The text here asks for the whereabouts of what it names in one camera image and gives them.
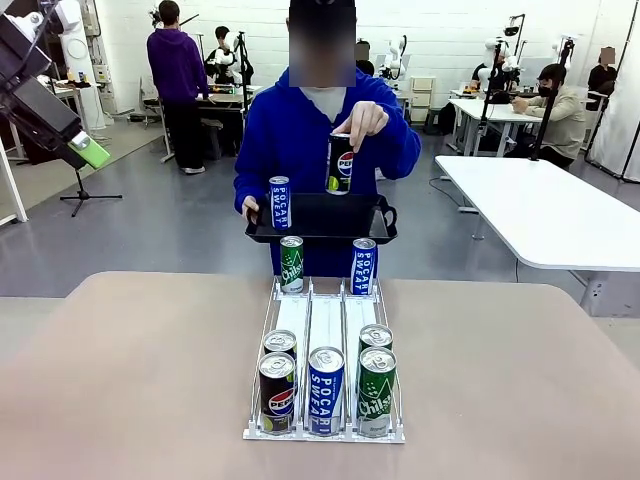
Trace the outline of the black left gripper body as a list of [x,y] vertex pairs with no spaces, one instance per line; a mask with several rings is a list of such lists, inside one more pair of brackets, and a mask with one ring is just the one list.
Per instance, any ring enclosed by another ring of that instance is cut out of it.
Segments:
[[69,149],[82,131],[79,116],[34,77],[1,88],[1,114],[41,148]]

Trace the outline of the person's left hand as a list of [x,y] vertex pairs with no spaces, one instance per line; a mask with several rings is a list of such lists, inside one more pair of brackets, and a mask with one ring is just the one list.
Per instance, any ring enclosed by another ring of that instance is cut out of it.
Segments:
[[350,136],[350,145],[358,153],[367,136],[377,135],[388,123],[389,115],[373,101],[357,102],[344,124]]

